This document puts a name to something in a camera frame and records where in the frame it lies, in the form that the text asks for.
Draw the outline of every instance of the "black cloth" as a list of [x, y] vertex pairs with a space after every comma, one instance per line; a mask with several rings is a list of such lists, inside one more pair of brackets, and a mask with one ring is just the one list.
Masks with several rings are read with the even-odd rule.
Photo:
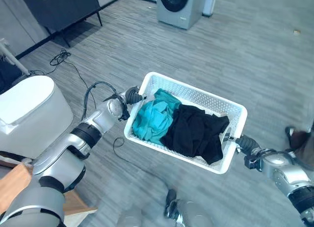
[[173, 122], [160, 141], [168, 149], [188, 157], [201, 156], [208, 164], [223, 158], [219, 134], [229, 119], [205, 114], [204, 110], [181, 104], [173, 113]]

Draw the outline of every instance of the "washing machine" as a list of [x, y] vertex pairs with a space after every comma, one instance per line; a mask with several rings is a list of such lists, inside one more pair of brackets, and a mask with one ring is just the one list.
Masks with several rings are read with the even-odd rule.
[[204, 9], [205, 0], [157, 0], [159, 21], [189, 29], [195, 24]]

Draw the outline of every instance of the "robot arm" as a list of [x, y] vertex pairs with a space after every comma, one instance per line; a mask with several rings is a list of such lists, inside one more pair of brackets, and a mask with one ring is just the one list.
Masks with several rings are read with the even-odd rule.
[[1, 227], [63, 227], [63, 193], [83, 178], [83, 160], [117, 120], [128, 119], [127, 104], [141, 100], [137, 87], [114, 94], [34, 160], [32, 181], [0, 218]]
[[294, 164], [286, 152], [263, 150], [258, 143], [243, 135], [235, 142], [246, 154], [245, 166], [263, 172], [291, 201], [306, 226], [314, 227], [314, 182]]

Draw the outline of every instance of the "laundry basket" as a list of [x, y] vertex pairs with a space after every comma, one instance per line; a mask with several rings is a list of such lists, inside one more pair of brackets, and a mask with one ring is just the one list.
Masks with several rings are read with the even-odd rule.
[[[133, 134], [132, 124], [138, 111], [143, 104], [154, 100], [154, 93], [159, 88], [162, 88], [163, 90], [172, 94], [174, 97], [179, 99], [182, 104], [196, 106], [199, 109], [205, 110], [207, 114], [215, 114], [218, 117], [225, 115], [228, 116], [230, 124], [225, 132], [220, 135], [223, 151], [223, 158], [220, 161], [209, 165], [201, 157], [186, 157], [175, 151], [169, 150], [165, 146], [148, 141], [142, 141]], [[226, 133], [227, 135], [230, 133], [230, 136], [235, 138], [240, 137], [247, 117], [247, 111], [244, 106], [154, 72], [148, 73], [145, 76], [142, 86], [139, 90], [139, 94], [145, 95], [147, 98], [145, 101], [134, 105], [130, 113], [130, 118], [128, 119], [124, 129], [124, 135], [127, 139], [156, 151], [163, 152], [167, 155], [181, 159], [198, 167], [204, 168], [216, 174], [223, 174], [228, 170], [236, 150], [236, 143], [233, 141], [224, 140], [224, 137]]]

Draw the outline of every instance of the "black cable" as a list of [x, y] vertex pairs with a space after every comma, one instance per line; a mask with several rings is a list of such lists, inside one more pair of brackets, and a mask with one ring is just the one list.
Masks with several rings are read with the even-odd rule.
[[[116, 143], [117, 143], [118, 140], [122, 140], [122, 142], [121, 142], [121, 144], [116, 145]], [[123, 138], [123, 137], [118, 137], [118, 138], [116, 138], [116, 139], [114, 140], [114, 142], [113, 142], [113, 144], [112, 144], [112, 150], [113, 150], [114, 154], [115, 154], [118, 158], [120, 158], [121, 160], [123, 160], [123, 161], [125, 161], [125, 162], [127, 162], [127, 163], [130, 163], [131, 165], [135, 166], [136, 168], [140, 169], [141, 171], [143, 171], [143, 172], [145, 172], [145, 173], [147, 173], [147, 174], [149, 174], [149, 175], [151, 175], [151, 176], [153, 176], [153, 177], [159, 179], [159, 180], [166, 186], [167, 190], [169, 190], [169, 185], [167, 184], [167, 182], [166, 182], [164, 179], [160, 178], [159, 176], [157, 176], [157, 175], [155, 175], [155, 174], [153, 174], [153, 173], [151, 173], [151, 172], [149, 172], [149, 171], [147, 171], [147, 170], [144, 170], [143, 168], [139, 167], [138, 165], [136, 165], [136, 164], [134, 164], [134, 163], [132, 163], [132, 162], [126, 160], [125, 158], [123, 158], [123, 157], [121, 157], [120, 155], [117, 154], [117, 152], [116, 152], [115, 149], [116, 149], [116, 148], [119, 148], [119, 147], [122, 147], [122, 146], [124, 145], [124, 142], [125, 142], [125, 141], [124, 141], [124, 138]]]
[[[60, 53], [57, 54], [54, 58], [52, 58], [52, 60], [49, 63], [51, 66], [55, 66], [55, 68], [52, 71], [50, 71], [48, 73], [45, 73], [42, 70], [30, 70], [29, 71], [30, 72], [30, 76], [31, 75], [45, 76], [45, 75], [51, 74], [51, 73], [53, 73], [54, 71], [57, 70], [57, 68], [59, 67], [59, 65], [61, 63], [65, 62], [65, 63], [67, 63], [67, 64], [69, 64], [69, 65], [74, 67], [74, 69], [76, 70], [78, 76], [80, 77], [82, 82], [85, 84], [86, 88], [88, 89], [88, 85], [86, 84], [86, 81], [82, 78], [82, 76], [79, 74], [79, 71], [78, 71], [77, 67], [73, 63], [65, 61], [71, 55], [72, 54], [70, 52], [68, 52], [66, 49], [61, 49]], [[95, 101], [93, 93], [91, 93], [91, 95], [92, 95], [94, 106], [95, 106], [95, 109], [96, 109], [96, 101]]]
[[[80, 77], [80, 79], [82, 80], [82, 82], [84, 82], [86, 88], [88, 89], [88, 85], [86, 84], [86, 81], [84, 81], [84, 79], [82, 78], [82, 76], [79, 74], [79, 71], [78, 71], [78, 69], [76, 68], [76, 66], [75, 66], [74, 64], [70, 63], [70, 62], [65, 61], [65, 60], [64, 60], [63, 62], [64, 62], [64, 63], [67, 63], [67, 64], [69, 64], [69, 65], [71, 65], [71, 66], [74, 67], [74, 69], [75, 69], [76, 72], [78, 73], [78, 76]], [[96, 101], [95, 101], [94, 95], [93, 95], [93, 93], [90, 93], [90, 94], [91, 94], [91, 96], [92, 96], [92, 98], [93, 98], [94, 106], [95, 106], [95, 109], [96, 109]]]
[[105, 81], [96, 81], [93, 85], [91, 85], [90, 87], [87, 88], [87, 91], [85, 93], [85, 96], [84, 96], [84, 103], [83, 103], [83, 114], [81, 116], [81, 120], [83, 120], [85, 117], [86, 117], [86, 111], [87, 111], [87, 103], [88, 103], [88, 96], [89, 96], [89, 93], [91, 93], [91, 90], [93, 88], [96, 88], [96, 85], [99, 85], [99, 84], [104, 84], [106, 86], [109, 86], [112, 91], [115, 93], [115, 94], [118, 94], [117, 90], [112, 86], [110, 85], [108, 82], [105, 82]]

